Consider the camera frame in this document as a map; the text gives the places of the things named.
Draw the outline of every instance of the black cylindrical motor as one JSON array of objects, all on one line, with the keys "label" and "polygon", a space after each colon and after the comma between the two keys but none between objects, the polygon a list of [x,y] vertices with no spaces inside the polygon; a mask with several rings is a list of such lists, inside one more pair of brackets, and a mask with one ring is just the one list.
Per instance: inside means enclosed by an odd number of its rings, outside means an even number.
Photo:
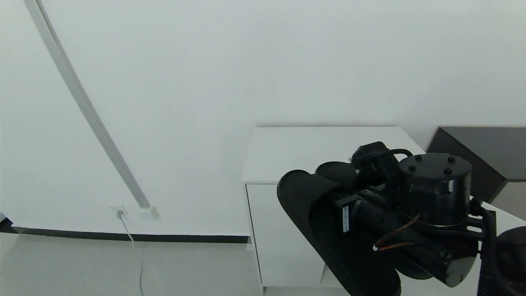
[{"label": "black cylindrical motor", "polygon": [[471,164],[444,153],[414,155],[399,163],[405,178],[400,189],[403,212],[428,226],[461,224],[469,214]]}]

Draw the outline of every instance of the white wall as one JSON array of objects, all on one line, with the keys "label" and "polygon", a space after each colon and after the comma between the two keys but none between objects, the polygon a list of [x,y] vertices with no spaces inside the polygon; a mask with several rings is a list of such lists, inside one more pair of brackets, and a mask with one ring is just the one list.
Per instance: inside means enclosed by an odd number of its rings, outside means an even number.
[{"label": "white wall", "polygon": [[173,234],[248,233],[255,125],[526,125],[525,2],[43,2]]},{"label": "white wall", "polygon": [[137,207],[58,73],[22,1],[1,6],[2,213],[15,226],[123,232]]}]

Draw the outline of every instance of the floor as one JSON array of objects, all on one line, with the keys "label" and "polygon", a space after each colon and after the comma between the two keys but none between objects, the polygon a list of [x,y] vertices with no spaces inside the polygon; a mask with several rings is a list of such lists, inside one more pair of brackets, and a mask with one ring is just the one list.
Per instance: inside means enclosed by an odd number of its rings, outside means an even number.
[{"label": "floor", "polygon": [[[260,295],[245,244],[137,242],[144,296]],[[131,242],[0,233],[0,295],[140,296]],[[265,296],[346,296],[343,289],[269,288]]]}]

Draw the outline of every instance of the wall socket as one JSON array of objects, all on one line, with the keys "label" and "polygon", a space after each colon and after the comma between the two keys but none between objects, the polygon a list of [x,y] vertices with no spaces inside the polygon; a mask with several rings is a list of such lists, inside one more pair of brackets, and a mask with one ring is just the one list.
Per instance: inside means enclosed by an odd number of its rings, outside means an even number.
[{"label": "wall socket", "polygon": [[124,209],[124,206],[120,204],[112,204],[109,206],[109,208],[112,210],[115,217],[117,216],[117,211],[119,210],[121,210],[124,213],[123,216],[126,216],[128,214],[128,212],[126,212],[126,209]]}]

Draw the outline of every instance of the black baseboard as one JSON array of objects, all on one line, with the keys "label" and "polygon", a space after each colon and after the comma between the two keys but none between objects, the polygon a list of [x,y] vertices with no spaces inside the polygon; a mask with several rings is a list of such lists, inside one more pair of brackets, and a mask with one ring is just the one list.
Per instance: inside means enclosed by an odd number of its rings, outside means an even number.
[{"label": "black baseboard", "polygon": [[[34,229],[13,227],[20,234],[33,234],[54,236],[58,238],[129,241],[127,234],[101,233],[101,232],[77,232],[49,229]],[[138,242],[190,242],[190,243],[247,243],[248,236],[235,235],[154,235],[154,234],[132,234]]]}]

